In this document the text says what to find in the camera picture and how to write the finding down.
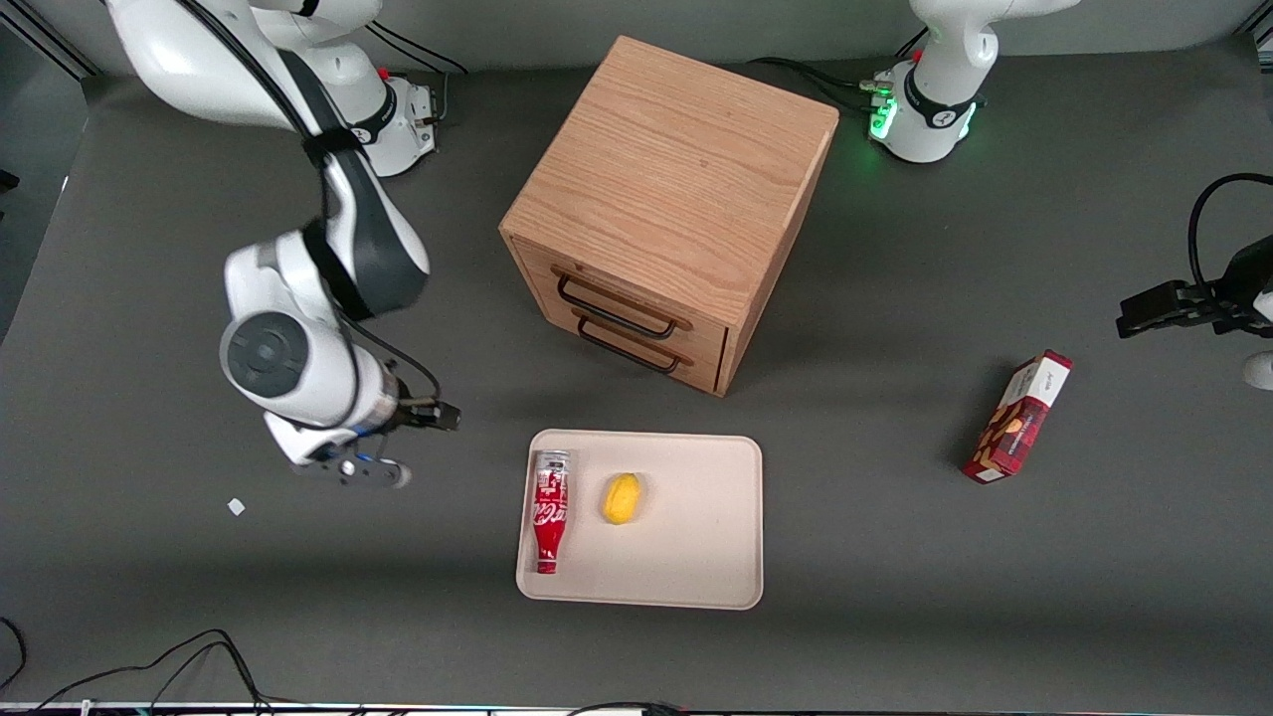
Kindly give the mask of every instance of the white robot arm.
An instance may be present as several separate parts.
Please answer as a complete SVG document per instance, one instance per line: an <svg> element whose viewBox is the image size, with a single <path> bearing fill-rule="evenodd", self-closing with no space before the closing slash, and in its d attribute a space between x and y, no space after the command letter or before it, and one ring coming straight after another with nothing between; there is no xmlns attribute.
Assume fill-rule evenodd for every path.
<svg viewBox="0 0 1273 716"><path fill-rule="evenodd" d="M871 118L869 136L908 162L936 162L967 134L974 98L999 56L990 23L1046 15L1080 0L910 0L928 25L919 62L903 60L876 74L892 92Z"/></svg>
<svg viewBox="0 0 1273 716"><path fill-rule="evenodd" d="M222 367L266 410L294 465L342 483L401 485L410 471L356 452L401 426L453 429L460 412L412 397L346 329L415 302L420 238L384 195L362 144L299 56L261 33L247 0L108 0L130 61L162 99L207 120L292 129L318 168L323 214L225 261L230 325Z"/></svg>
<svg viewBox="0 0 1273 716"><path fill-rule="evenodd" d="M400 175L435 148L433 93L377 70L349 33L381 0L250 0L261 33L309 65L363 144L377 176Z"/></svg>

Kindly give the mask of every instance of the black metal handle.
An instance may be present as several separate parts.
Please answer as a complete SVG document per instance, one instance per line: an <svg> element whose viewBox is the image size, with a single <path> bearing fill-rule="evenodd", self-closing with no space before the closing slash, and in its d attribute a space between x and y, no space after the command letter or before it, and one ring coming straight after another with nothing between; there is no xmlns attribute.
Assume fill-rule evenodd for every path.
<svg viewBox="0 0 1273 716"><path fill-rule="evenodd" d="M602 319L610 321L611 324L620 325L620 326L622 326L622 327L633 331L636 335L643 335L643 336L653 339L653 340L666 340L667 336L672 335L672 331L676 330L676 321L673 321L671 319L668 319L667 327L665 330L662 330L662 331L656 331L653 329L647 329L645 326L643 326L640 324L634 324L634 322L629 321L628 319L625 319L622 316L619 316L616 313L611 313L610 311L606 311L601 306L593 306L592 303L588 303L587 301L584 301L584 299L582 299L579 297L570 296L569 293L565 292L565 287L566 287L568 283L570 283L570 275L563 273L561 278L558 279L558 296L560 296L563 301L565 301L566 303L569 303L572 306L577 306L579 308L583 308L584 311L588 311L591 313L596 313L596 315L601 316Z"/></svg>
<svg viewBox="0 0 1273 716"><path fill-rule="evenodd" d="M628 358L633 363L636 363L638 366L649 368L651 371L654 371L656 373L665 373L665 375L671 373L672 371L675 371L681 364L681 358L679 355L671 355L670 358L672 359L672 362L670 364L667 364L667 366L659 366L658 363L653 363L651 361L647 361L647 359L642 358L640 355L636 355L635 353L629 353L629 352L624 350L622 348L619 348L617 345L614 345L612 343L605 341L605 340L602 340L602 339L600 339L600 338L597 338L594 335L591 335L591 334L586 333L583 330L583 326L586 326L586 325L588 325L588 317L587 316L579 316L579 327L577 330L577 333L579 334L579 338L582 338L583 340L587 340L588 343L593 343L596 345L600 345L600 347L605 348L606 350L608 350L611 353L617 353L619 355L622 355L624 358Z"/></svg>

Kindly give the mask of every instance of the gray tabletop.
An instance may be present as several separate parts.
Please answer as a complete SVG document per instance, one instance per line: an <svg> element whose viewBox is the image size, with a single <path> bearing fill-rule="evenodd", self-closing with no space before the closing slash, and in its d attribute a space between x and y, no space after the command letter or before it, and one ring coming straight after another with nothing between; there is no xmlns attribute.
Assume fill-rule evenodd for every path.
<svg viewBox="0 0 1273 716"><path fill-rule="evenodd" d="M398 492L292 476L216 363L225 255L317 210L294 138L93 88L0 352L0 613L32 647L9 698L219 626L264 689L304 699L1273 710L1273 395L1239 377L1267 347L1114 330L1122 298L1186 275L1202 187L1273 168L1249 43L1006 59L938 166L845 118L723 400L547 325L495 232L587 78L457 79L442 150L386 182L435 275L373 326L465 410L458 433L393 437L418 473ZM1207 269L1270 226L1263 187L1226 189ZM1023 474L979 487L957 464L1045 348L1074 373ZM760 605L524 599L522 471L547 427L755 438ZM174 696L242 698L219 662Z"/></svg>

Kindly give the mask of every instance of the wooden cabinet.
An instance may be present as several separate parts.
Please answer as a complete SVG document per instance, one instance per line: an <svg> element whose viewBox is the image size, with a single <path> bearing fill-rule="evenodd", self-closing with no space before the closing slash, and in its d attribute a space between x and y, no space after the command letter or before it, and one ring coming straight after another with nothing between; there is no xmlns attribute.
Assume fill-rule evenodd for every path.
<svg viewBox="0 0 1273 716"><path fill-rule="evenodd" d="M724 395L838 120L620 37L500 233L550 322Z"/></svg>

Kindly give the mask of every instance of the coca-cola bottle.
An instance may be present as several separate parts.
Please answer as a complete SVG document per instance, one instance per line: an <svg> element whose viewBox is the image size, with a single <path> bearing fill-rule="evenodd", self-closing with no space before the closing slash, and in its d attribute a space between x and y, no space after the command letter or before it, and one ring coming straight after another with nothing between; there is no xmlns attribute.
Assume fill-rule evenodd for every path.
<svg viewBox="0 0 1273 716"><path fill-rule="evenodd" d="M558 548L565 534L566 475L570 474L570 454L564 450L544 450L535 460L535 541L540 555L536 572L555 575Z"/></svg>

